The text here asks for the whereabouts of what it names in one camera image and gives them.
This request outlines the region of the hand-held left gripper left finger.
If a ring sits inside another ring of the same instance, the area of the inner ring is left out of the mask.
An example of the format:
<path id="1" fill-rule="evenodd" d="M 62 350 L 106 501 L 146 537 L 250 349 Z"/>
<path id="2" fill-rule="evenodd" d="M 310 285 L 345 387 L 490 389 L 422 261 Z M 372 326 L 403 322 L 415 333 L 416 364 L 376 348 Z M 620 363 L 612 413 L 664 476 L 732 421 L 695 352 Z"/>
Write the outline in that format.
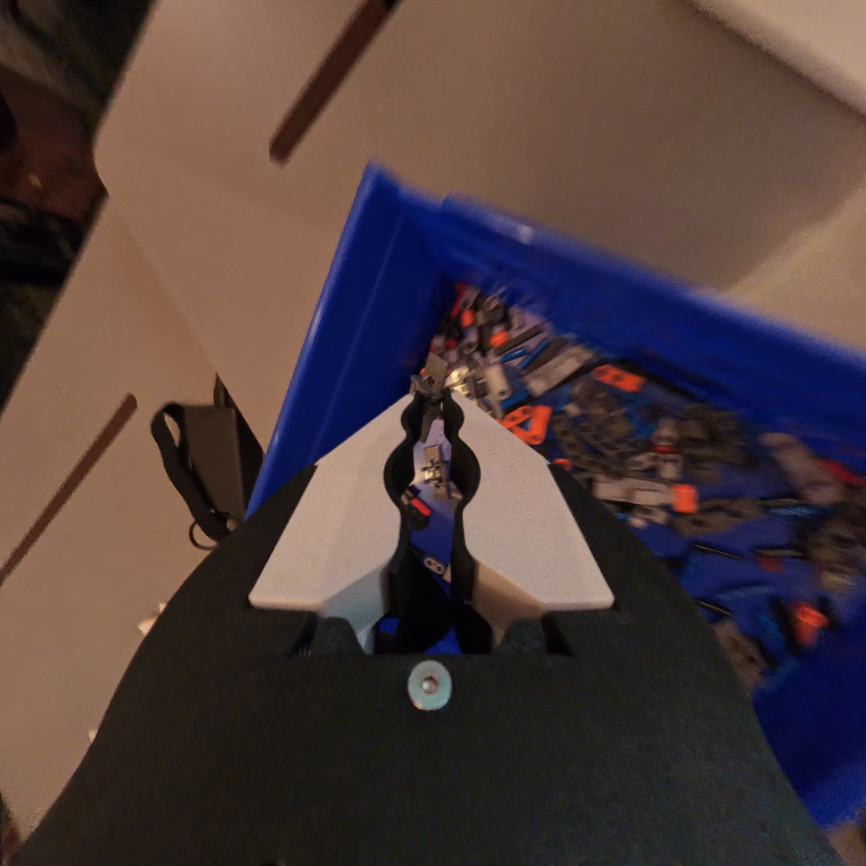
<path id="1" fill-rule="evenodd" d="M 384 484 L 384 467 L 405 439 L 394 405 L 321 457 L 294 513 L 249 593 L 257 609 L 313 612 L 349 622 L 365 653 L 389 607 L 386 570 L 401 511 Z"/>

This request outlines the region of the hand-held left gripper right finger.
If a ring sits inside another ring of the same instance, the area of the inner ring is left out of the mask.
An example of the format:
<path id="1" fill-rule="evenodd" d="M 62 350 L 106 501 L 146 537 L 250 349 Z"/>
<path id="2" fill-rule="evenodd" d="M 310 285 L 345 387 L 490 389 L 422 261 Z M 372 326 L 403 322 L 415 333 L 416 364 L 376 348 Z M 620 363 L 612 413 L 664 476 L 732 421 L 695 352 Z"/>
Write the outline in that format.
<path id="1" fill-rule="evenodd" d="M 451 605 L 494 636 L 517 620 L 610 611 L 614 593 L 553 466 L 468 398 L 446 392 L 442 421 L 454 513 Z"/>

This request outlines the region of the heap of mixed toy parts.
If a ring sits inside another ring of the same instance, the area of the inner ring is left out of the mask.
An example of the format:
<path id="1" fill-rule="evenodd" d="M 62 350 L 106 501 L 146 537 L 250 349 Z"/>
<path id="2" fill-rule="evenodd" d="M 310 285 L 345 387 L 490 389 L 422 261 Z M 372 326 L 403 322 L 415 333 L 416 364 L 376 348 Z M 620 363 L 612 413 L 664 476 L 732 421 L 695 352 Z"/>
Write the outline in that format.
<path id="1" fill-rule="evenodd" d="M 456 284 L 431 352 L 448 385 L 567 471 L 679 579 L 748 690 L 864 625 L 864 421 L 845 385 L 770 349 L 720 384 Z"/>

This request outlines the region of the single grey track link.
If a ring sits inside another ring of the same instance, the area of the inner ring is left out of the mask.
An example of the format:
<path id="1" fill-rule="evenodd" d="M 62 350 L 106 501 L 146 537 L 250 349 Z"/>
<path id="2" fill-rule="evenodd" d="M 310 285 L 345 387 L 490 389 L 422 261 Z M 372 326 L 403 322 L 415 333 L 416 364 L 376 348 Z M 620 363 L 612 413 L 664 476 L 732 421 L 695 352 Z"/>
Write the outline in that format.
<path id="1" fill-rule="evenodd" d="M 428 443 L 435 423 L 444 417 L 448 374 L 447 360 L 430 352 L 422 371 L 412 376 L 410 393 L 417 415 L 417 442 L 423 445 Z"/>

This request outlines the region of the blue object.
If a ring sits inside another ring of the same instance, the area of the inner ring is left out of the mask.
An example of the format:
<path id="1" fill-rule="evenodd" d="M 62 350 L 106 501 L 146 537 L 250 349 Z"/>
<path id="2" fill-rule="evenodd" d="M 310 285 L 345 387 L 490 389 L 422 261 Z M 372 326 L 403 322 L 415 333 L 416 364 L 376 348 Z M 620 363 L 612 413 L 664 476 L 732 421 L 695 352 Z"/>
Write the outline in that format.
<path id="1" fill-rule="evenodd" d="M 383 410 L 421 369 L 457 283 L 542 306 L 554 323 L 657 353 L 720 384 L 770 349 L 817 361 L 845 385 L 815 414 L 864 421 L 864 353 L 705 299 L 687 287 L 471 202 L 434 203 L 364 172 L 300 350 L 247 510 Z M 820 825 L 864 806 L 864 625 L 750 691 L 771 748 Z"/>

